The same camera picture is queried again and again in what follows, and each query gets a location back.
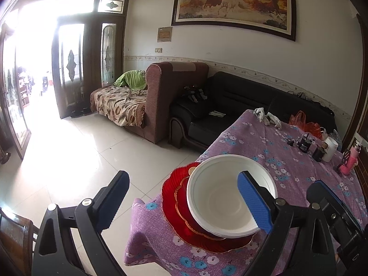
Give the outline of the framed horse painting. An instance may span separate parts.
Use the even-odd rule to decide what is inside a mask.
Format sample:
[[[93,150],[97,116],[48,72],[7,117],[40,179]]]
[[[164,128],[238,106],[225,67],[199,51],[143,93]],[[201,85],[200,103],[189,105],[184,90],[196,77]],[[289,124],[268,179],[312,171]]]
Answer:
[[[228,26],[296,39],[296,0],[174,0],[173,26]]]

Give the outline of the pink thermos bottle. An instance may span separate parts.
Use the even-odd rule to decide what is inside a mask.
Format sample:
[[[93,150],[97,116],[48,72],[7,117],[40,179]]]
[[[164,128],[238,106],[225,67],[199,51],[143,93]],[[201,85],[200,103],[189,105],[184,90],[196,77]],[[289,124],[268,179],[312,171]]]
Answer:
[[[348,175],[351,172],[352,168],[356,166],[361,150],[361,144],[358,141],[355,141],[349,150],[351,151],[349,161],[346,166],[341,166],[341,173],[343,175]]]

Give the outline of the black jar with gear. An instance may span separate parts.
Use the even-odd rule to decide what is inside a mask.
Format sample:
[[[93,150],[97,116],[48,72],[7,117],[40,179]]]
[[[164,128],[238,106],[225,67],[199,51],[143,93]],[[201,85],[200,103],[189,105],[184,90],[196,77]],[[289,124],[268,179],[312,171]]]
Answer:
[[[317,146],[314,153],[312,154],[312,158],[316,162],[321,162],[325,154],[326,154],[326,145],[323,143],[321,146]]]

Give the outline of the wooden chair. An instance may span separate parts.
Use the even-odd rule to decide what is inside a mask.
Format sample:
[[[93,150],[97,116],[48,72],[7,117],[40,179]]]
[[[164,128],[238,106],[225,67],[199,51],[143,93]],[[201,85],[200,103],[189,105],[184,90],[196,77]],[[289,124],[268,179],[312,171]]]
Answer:
[[[31,275],[38,232],[31,220],[1,208],[1,275]]]

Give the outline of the small wall plaque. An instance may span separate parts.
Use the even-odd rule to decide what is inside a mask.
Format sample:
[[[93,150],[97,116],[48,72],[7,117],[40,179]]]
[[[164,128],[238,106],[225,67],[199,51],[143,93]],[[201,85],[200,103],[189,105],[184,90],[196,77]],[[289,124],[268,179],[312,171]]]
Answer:
[[[157,42],[171,42],[172,41],[172,30],[170,27],[159,27],[157,33]]]

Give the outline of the green pillow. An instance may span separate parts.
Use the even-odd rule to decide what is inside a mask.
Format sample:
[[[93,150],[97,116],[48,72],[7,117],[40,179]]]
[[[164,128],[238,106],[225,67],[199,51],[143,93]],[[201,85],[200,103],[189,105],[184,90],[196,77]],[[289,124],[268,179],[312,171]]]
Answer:
[[[144,90],[147,87],[145,74],[144,70],[129,70],[114,82],[114,86],[129,87],[131,90]]]

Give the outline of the white bowl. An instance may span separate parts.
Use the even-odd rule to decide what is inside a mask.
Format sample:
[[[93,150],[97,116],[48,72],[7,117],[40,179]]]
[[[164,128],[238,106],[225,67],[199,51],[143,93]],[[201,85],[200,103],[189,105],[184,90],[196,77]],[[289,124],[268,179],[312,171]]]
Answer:
[[[235,239],[259,231],[238,189],[238,175],[242,171],[250,172],[274,198],[278,196],[276,184],[266,168],[245,156],[214,156],[200,163],[189,178],[189,209],[202,228],[218,237]]]

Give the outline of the large red ribbed plate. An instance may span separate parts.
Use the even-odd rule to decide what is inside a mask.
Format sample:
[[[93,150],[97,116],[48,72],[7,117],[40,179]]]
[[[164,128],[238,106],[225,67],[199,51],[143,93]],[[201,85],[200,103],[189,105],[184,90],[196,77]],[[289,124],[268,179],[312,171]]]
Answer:
[[[162,210],[176,234],[192,247],[212,253],[226,253],[250,244],[253,236],[226,239],[204,230],[193,218],[187,205],[187,184],[190,172],[199,162],[176,168],[161,187]]]

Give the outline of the red plastic bag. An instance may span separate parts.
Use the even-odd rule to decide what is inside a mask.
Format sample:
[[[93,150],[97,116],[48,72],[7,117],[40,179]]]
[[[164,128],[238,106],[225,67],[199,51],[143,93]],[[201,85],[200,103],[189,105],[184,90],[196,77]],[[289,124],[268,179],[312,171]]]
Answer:
[[[306,114],[303,111],[298,111],[296,115],[291,115],[289,125],[298,127],[304,132],[310,133],[318,139],[322,139],[321,127],[318,123],[307,122]]]

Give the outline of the purple floral tablecloth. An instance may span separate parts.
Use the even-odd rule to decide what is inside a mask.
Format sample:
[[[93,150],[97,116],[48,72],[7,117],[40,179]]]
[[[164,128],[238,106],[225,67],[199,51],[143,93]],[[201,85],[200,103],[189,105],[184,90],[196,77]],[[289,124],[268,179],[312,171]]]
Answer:
[[[256,167],[252,176],[261,186],[273,185],[279,197],[296,206],[307,206],[308,187],[322,180],[345,202],[358,223],[366,225],[367,208],[356,174],[343,176],[334,171],[342,157],[339,152],[330,162],[318,163],[311,153],[287,144],[301,134],[299,128],[288,124],[280,129],[265,126],[248,110],[219,135],[199,161],[229,155],[246,158]],[[176,168],[151,202],[134,201],[124,264],[156,263],[171,275],[242,275],[255,258],[265,233],[212,240],[190,214],[188,180],[189,167]]]

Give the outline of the patterned sofa blanket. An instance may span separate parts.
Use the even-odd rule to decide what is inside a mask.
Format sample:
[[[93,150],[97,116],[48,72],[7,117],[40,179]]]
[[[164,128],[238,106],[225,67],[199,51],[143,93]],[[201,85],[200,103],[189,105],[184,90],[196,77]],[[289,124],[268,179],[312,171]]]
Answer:
[[[132,90],[114,85],[90,94],[91,111],[107,117],[120,127],[144,128],[146,101],[147,90]]]

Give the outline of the wooden glass door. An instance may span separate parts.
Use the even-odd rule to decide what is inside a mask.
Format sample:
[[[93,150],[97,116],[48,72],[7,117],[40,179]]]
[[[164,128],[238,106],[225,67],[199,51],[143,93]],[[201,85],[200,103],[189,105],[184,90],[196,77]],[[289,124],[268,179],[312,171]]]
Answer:
[[[28,90],[20,81],[36,76],[41,94],[51,72],[61,118],[90,113],[90,94],[123,70],[129,0],[31,0],[20,3],[13,25],[1,24],[1,106],[16,151],[31,138],[24,107]]]

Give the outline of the black leather sofa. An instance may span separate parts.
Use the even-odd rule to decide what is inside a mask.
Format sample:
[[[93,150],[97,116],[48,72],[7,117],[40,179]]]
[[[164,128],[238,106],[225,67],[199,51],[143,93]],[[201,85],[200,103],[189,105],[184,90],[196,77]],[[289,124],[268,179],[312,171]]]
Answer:
[[[170,105],[169,142],[205,150],[246,110],[264,108],[287,123],[302,111],[307,122],[318,123],[328,133],[336,130],[335,114],[319,102],[269,85],[217,72],[199,85],[179,90]]]

